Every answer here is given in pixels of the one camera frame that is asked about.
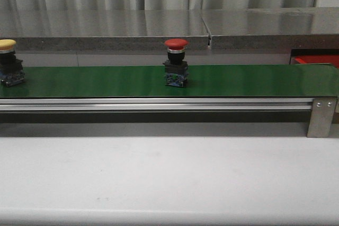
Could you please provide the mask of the red mushroom push button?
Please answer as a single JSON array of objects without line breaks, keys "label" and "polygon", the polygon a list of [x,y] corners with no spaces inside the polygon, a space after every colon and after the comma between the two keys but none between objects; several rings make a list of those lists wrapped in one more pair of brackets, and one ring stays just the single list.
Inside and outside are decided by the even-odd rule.
[{"label": "red mushroom push button", "polygon": [[185,87],[188,82],[189,65],[185,58],[185,47],[188,41],[184,39],[169,39],[164,42],[167,46],[167,60],[163,62],[165,67],[165,85]]}]

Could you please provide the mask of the yellow mushroom push button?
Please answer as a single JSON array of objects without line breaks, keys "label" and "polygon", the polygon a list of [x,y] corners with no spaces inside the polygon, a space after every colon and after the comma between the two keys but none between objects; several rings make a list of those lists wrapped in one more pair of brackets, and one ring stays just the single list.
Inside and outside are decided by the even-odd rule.
[{"label": "yellow mushroom push button", "polygon": [[16,41],[1,39],[1,83],[11,87],[25,82],[22,60],[15,55]]}]

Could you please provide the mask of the green conveyor belt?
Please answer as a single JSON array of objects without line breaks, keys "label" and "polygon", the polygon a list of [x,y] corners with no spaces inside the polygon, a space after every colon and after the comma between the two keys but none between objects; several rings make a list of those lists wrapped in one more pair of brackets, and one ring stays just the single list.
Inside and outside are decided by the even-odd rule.
[{"label": "green conveyor belt", "polygon": [[184,88],[162,66],[26,67],[26,81],[1,98],[337,97],[338,69],[325,64],[198,65]]}]

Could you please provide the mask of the left steel counter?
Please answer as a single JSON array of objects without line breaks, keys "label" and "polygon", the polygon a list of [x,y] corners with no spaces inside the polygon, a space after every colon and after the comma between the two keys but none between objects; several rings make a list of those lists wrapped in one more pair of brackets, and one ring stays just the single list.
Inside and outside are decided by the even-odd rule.
[{"label": "left steel counter", "polygon": [[155,11],[2,11],[1,38],[20,51],[164,50],[171,38],[204,50],[209,35],[200,12]]}]

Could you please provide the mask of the steel counter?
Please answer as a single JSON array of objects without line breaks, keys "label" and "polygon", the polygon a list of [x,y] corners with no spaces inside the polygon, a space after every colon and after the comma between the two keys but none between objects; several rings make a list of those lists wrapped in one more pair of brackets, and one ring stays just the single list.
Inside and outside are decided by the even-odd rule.
[{"label": "steel counter", "polygon": [[213,50],[338,48],[338,8],[204,10]]},{"label": "steel counter", "polygon": [[1,38],[20,51],[164,50],[171,38],[204,50],[209,35],[200,12],[155,11],[2,11]]}]

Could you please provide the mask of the right steel counter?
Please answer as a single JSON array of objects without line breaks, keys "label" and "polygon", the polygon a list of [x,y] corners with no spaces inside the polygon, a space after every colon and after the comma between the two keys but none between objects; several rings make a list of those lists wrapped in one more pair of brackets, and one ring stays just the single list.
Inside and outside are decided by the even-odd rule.
[{"label": "right steel counter", "polygon": [[204,10],[213,50],[338,48],[338,8]]}]

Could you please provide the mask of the red plastic tray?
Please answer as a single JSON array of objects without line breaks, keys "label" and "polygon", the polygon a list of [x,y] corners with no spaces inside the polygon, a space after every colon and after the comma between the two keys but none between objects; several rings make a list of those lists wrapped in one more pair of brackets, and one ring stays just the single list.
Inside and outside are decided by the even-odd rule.
[{"label": "red plastic tray", "polygon": [[296,56],[295,61],[299,64],[331,64],[339,67],[338,55],[304,55]]}]

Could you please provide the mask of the steel conveyor support bracket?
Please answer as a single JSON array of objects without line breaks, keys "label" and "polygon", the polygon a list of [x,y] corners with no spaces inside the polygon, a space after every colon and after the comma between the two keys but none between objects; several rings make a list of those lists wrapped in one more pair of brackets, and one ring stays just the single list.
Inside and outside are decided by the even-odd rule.
[{"label": "steel conveyor support bracket", "polygon": [[315,98],[308,126],[308,138],[326,138],[329,135],[337,98]]}]

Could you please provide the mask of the aluminium conveyor side rail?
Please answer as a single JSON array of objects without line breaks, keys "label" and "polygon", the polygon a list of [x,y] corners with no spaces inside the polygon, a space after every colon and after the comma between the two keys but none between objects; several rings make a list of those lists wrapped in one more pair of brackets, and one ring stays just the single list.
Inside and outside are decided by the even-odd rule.
[{"label": "aluminium conveyor side rail", "polygon": [[28,98],[1,99],[1,111],[310,110],[313,98]]}]

